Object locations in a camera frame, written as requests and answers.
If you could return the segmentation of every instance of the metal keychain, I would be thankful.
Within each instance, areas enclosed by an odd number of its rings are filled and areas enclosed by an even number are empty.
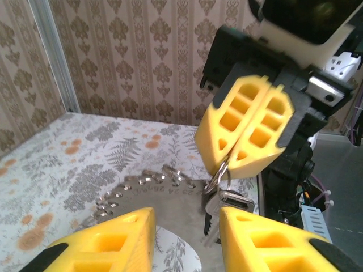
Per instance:
[[[216,185],[213,188],[207,188],[206,186],[204,191],[204,193],[210,193],[213,190],[216,190],[216,193],[211,197],[211,199],[207,202],[205,206],[206,213],[209,215],[209,222],[207,221],[207,215],[205,220],[205,225],[208,224],[209,231],[207,235],[202,239],[202,243],[205,247],[211,247],[219,238],[219,221],[221,207],[234,207],[249,212],[253,212],[255,207],[255,203],[253,200],[245,198],[241,194],[230,190],[231,182],[227,159],[224,162],[226,163],[223,165],[223,167],[219,168],[219,170],[210,182],[211,186],[213,186],[213,183],[215,183]],[[227,190],[220,190],[221,178],[226,172],[229,185],[227,186]]]

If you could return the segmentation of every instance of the damask wallpaper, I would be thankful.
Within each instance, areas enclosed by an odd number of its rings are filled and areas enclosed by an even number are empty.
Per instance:
[[[0,157],[64,113],[27,1],[0,2]]]
[[[83,113],[198,124],[222,24],[252,31],[244,0],[49,0]]]

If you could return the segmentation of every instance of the saw blade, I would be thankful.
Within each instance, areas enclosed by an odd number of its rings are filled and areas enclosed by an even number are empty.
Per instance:
[[[91,226],[129,213],[142,207],[155,209],[157,225],[186,241],[198,254],[202,268],[211,264],[223,271],[222,248],[219,244],[206,248],[204,237],[205,213],[201,212],[201,199],[206,182],[192,181],[194,186],[180,181],[176,186],[171,180],[158,183],[150,179],[145,184],[127,181],[97,200],[99,210],[83,225]]]

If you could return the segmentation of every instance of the purple wire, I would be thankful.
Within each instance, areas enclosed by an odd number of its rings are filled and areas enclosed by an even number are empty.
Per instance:
[[[316,177],[316,175],[313,175],[313,174],[311,174],[310,175],[318,184],[319,184],[319,186],[320,186],[320,188],[322,188],[322,190],[323,190],[323,192],[320,194],[320,195],[318,195],[317,197],[316,197],[316,199],[314,199],[313,201],[311,201],[311,204],[313,205],[313,204],[315,204],[316,202],[318,202],[325,194],[324,194],[324,192],[327,190],[326,188],[325,188],[325,186],[324,186],[324,184],[320,181],[320,179],[318,179],[317,177]]]
[[[350,134],[351,134],[351,143],[354,144],[354,120],[356,119],[357,113],[358,113],[358,107],[361,105],[362,101],[363,101],[363,83],[361,84],[361,87],[358,90],[358,99],[357,99],[357,103],[354,106],[354,113],[352,116],[352,122],[351,122],[351,130],[350,130]]]

